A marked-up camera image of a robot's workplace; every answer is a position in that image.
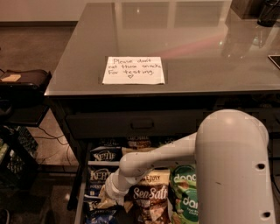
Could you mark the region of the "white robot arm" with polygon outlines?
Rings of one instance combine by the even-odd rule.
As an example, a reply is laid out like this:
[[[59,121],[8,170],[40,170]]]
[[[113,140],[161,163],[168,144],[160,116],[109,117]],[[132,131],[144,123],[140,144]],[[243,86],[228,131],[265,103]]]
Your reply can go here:
[[[218,110],[190,136],[123,156],[105,192],[122,205],[150,170],[195,164],[199,224],[277,224],[268,144],[268,131],[258,119],[240,110]]]

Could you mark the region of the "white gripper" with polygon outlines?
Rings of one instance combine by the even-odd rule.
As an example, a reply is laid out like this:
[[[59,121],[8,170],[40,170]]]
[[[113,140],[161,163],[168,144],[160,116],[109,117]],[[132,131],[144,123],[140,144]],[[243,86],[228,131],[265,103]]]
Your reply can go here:
[[[119,171],[111,173],[100,190],[99,198],[101,201],[97,207],[107,209],[115,206],[116,203],[123,205],[124,197],[128,191],[127,179]]]

